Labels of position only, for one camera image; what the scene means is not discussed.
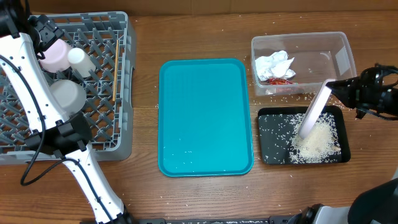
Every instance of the white cup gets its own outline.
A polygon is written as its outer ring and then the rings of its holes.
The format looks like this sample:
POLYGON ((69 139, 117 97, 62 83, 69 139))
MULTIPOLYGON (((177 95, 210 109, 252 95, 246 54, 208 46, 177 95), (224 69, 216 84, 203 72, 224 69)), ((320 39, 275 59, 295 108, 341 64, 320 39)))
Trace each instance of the white cup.
POLYGON ((60 106, 73 115, 79 112, 86 102, 85 89, 70 80, 59 80, 50 86, 50 90, 60 106))
POLYGON ((91 62, 86 52, 78 47, 71 49, 68 53, 70 66, 77 70, 83 78, 89 77, 88 71, 95 71, 95 65, 91 62))

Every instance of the rice pile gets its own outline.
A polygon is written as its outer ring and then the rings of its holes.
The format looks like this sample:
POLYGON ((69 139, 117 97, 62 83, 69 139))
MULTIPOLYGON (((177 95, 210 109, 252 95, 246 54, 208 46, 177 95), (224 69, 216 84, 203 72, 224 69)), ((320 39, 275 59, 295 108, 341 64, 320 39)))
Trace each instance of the rice pile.
POLYGON ((341 154, 334 116, 327 113, 321 114, 305 139, 298 135, 303 118, 304 114, 296 114, 290 120, 294 126, 294 134, 290 138, 293 147, 289 150, 291 161, 293 163, 333 162, 327 157, 341 154))

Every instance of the white scoop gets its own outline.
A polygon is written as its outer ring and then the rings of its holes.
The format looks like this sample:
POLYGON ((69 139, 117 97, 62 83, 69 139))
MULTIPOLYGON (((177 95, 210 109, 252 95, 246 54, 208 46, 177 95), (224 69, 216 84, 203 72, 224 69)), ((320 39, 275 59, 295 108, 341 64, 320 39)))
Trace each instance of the white scoop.
POLYGON ((298 130, 298 135, 301 138, 305 139, 310 134, 313 125, 317 122, 319 115, 321 115, 321 112, 328 102, 331 93, 331 89, 326 86, 326 83, 333 81, 335 81, 335 79, 329 78, 323 82, 321 90, 317 93, 308 107, 300 129, 298 130))

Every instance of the table surface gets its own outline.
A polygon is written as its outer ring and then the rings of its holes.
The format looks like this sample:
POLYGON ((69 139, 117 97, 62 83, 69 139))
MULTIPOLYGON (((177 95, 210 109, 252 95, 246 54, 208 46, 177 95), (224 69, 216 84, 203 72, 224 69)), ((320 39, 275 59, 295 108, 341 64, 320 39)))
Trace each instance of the table surface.
MULTIPOLYGON (((375 62, 398 65, 396 11, 131 17, 137 32, 132 79, 132 154, 101 162, 113 190, 136 218, 250 218, 289 215, 315 203, 349 206, 365 190, 390 180, 397 168, 398 126, 343 109, 352 157, 346 164, 269 166, 261 160, 257 111, 271 106, 308 106, 300 95, 254 96, 247 72, 255 163, 243 176, 169 178, 157 166, 159 68, 169 60, 236 58, 251 68, 251 39, 259 35, 342 31, 358 73, 375 62)), ((52 162, 38 162, 28 179, 52 162)), ((0 223, 78 223, 93 212, 71 173, 59 166, 21 187, 25 166, 0 167, 0 223)))

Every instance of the clear plastic container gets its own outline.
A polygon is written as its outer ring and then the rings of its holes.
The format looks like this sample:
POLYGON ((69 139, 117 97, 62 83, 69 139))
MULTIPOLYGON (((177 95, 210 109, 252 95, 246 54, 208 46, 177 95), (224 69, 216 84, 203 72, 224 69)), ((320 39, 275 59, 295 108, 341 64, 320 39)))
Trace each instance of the clear plastic container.
POLYGON ((257 96, 286 95, 319 91, 327 78, 344 80, 356 77, 353 53, 343 32, 283 34, 255 37, 251 42, 251 64, 257 96), (255 60, 285 50, 295 58, 290 69, 297 84, 268 85, 257 76, 255 60))

